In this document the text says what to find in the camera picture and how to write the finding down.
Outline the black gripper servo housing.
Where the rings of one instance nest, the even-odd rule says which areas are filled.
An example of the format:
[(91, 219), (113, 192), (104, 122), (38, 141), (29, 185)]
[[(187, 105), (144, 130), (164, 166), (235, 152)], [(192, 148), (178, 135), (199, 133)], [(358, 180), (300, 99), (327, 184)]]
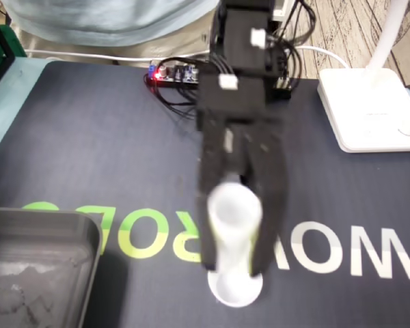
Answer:
[(201, 132), (197, 187), (197, 217), (202, 265), (215, 271), (217, 246), (208, 218), (211, 191), (229, 173), (247, 178), (260, 199), (262, 220), (251, 255), (251, 275), (264, 273), (274, 258), (288, 200), (288, 172), (280, 117), (266, 111), (200, 109), (196, 127)]

